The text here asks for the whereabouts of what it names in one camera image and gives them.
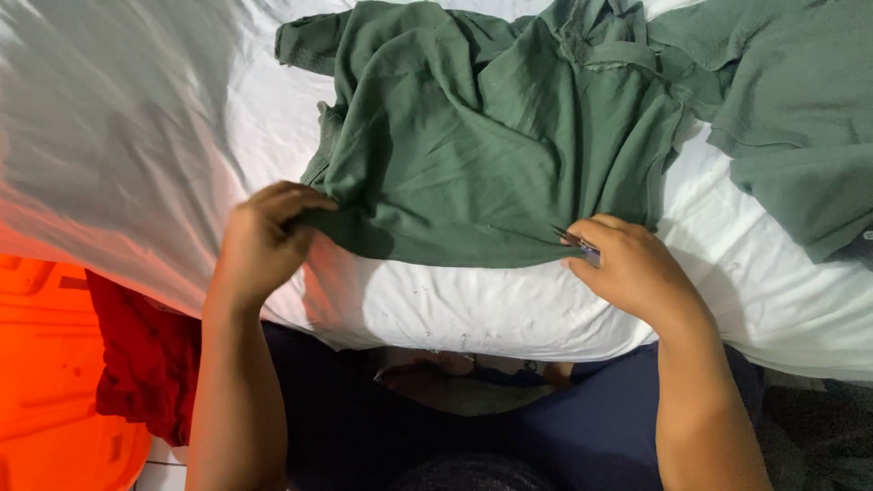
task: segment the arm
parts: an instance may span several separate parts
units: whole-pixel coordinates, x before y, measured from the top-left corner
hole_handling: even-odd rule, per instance
[[[597,215],[569,229],[601,250],[600,269],[566,265],[660,336],[656,449],[667,491],[772,490],[715,321],[679,264],[638,225]]]
[[[203,305],[187,491],[284,491],[285,404],[259,314],[306,258],[313,230],[281,225],[306,208],[335,210],[317,191],[277,183],[230,215]]]

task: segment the navy pants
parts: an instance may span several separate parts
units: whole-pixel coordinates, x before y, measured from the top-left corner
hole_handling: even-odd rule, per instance
[[[537,468],[557,488],[660,490],[655,452],[657,344],[607,362],[577,363],[573,385],[513,411],[462,417],[377,384],[314,337],[269,322],[264,332],[288,422],[291,482],[315,489],[384,489],[443,453],[498,453]],[[753,421],[759,372],[725,346]]]

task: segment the white tile floor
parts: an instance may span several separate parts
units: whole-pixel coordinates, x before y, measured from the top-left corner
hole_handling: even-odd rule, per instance
[[[184,491],[188,448],[170,448],[159,438],[152,439],[146,465],[132,491]]]

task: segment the mattress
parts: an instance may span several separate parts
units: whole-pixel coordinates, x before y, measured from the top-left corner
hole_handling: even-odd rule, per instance
[[[455,0],[504,18],[548,0]],[[651,0],[649,17],[693,1]],[[297,180],[333,82],[280,66],[283,22],[340,0],[0,0],[0,252],[87,266],[199,315],[233,204]],[[873,273],[813,265],[729,180],[698,124],[664,179],[661,239],[723,337],[756,363],[873,380]],[[557,263],[519,269],[363,259],[319,236],[264,318],[336,348],[380,345],[591,361],[649,326]]]

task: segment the hand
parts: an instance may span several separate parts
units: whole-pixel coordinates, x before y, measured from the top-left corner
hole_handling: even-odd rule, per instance
[[[315,230],[282,226],[303,210],[335,211],[337,204],[304,184],[268,186],[230,214],[207,302],[226,308],[259,310],[306,260]]]
[[[644,227],[599,214],[579,220],[567,231],[600,249],[600,269],[579,258],[564,259],[564,264],[603,300],[642,319],[655,331],[689,315],[711,319],[670,251]]]

